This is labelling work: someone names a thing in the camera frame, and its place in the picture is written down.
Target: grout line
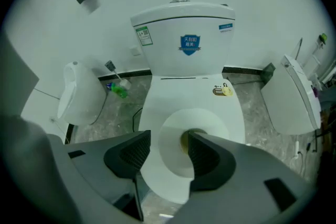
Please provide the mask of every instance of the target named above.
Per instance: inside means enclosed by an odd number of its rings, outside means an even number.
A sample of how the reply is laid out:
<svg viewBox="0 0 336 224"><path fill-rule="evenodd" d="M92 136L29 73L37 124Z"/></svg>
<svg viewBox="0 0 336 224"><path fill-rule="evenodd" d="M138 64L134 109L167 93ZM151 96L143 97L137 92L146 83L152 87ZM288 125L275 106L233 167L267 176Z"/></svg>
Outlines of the grout line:
<svg viewBox="0 0 336 224"><path fill-rule="evenodd" d="M40 91L40 90L37 90L36 88L34 88L34 90L36 90L36 91L38 91L38 92L41 92L41 93L44 93L44 94L46 94L46 95L48 95L48 96L50 96L50 97L54 97L54 98L56 98L56 99L58 99L58 100L59 100L59 98L57 98L57 97L55 97L55 96L53 96L53 95L51 95L51 94L48 94L48 93L42 92L42 91Z"/></svg>

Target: toilet tank lid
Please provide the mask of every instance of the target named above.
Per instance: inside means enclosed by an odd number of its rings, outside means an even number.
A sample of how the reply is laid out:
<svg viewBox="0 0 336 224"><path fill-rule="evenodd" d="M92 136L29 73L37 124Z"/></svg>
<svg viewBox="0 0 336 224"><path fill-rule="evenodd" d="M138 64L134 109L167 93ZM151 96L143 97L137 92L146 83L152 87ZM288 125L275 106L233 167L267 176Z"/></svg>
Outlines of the toilet tank lid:
<svg viewBox="0 0 336 224"><path fill-rule="evenodd" d="M132 26L152 23L158 20L183 17L213 17L235 19L235 11L225 5L203 2L177 2L144 10L131 17Z"/></svg>

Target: gray marble floor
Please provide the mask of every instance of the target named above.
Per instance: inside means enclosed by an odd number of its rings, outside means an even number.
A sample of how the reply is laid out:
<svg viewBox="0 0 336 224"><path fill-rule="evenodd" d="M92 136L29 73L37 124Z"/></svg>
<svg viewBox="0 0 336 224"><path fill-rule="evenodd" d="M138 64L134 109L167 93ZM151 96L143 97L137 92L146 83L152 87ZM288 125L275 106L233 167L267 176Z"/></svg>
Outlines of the gray marble floor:
<svg viewBox="0 0 336 224"><path fill-rule="evenodd" d="M259 76L249 74L224 73L223 77L229 77L231 82L256 80ZM94 141L125 133L132 132L132 117L136 111L142 108L151 83L151 76L132 77L129 79L132 88L129 96L121 99L113 92L109 92L102 112L96 122L87 126L74 128L71 143ZM300 174L308 182L314 183L322 152L320 140L318 140L318 152L313 153L314 141L311 150L306 153L306 146L313 140L313 133L299 136L287 136L277 133L270 121L265 103L260 93L263 84L253 82L234 85L242 107L246 144L266 150ZM141 112L134 120L134 129L139 126ZM302 157L293 159L295 141L300 143ZM174 204L149 191L142 202L145 223L165 223L168 218L160 214L174 215L180 205Z"/></svg>

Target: toilet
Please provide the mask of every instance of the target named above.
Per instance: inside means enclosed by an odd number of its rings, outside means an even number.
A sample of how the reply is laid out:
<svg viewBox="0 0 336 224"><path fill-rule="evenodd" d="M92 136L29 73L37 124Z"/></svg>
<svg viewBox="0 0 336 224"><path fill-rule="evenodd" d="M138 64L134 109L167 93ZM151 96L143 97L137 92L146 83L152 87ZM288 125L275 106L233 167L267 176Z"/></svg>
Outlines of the toilet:
<svg viewBox="0 0 336 224"><path fill-rule="evenodd" d="M222 76L235 12L175 0L134 15L131 23L153 75L139 125L139 131L151 130L141 174L157 195L184 204L194 179L186 132L245 143L237 94Z"/></svg>
<svg viewBox="0 0 336 224"><path fill-rule="evenodd" d="M321 127L321 105L299 63L285 55L270 81L261 89L274 129L300 135Z"/></svg>
<svg viewBox="0 0 336 224"><path fill-rule="evenodd" d="M80 62L71 62L63 71L65 89L57 116L73 125L92 124L98 118L106 91L93 72Z"/></svg>

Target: toilet seat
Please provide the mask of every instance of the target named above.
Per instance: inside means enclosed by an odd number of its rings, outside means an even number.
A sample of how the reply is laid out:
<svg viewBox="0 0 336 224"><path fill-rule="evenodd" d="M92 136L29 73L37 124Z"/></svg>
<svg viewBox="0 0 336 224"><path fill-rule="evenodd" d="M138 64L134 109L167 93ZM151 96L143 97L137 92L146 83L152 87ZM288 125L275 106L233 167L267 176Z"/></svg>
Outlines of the toilet seat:
<svg viewBox="0 0 336 224"><path fill-rule="evenodd" d="M232 96L214 93L224 83L233 90ZM193 180L188 156L178 148L179 131L192 128L245 142L243 113L231 83L226 79L153 78L139 126L140 131L151 130L151 151L141 174L156 194L179 204L187 202ZM170 130L175 138L170 139Z"/></svg>

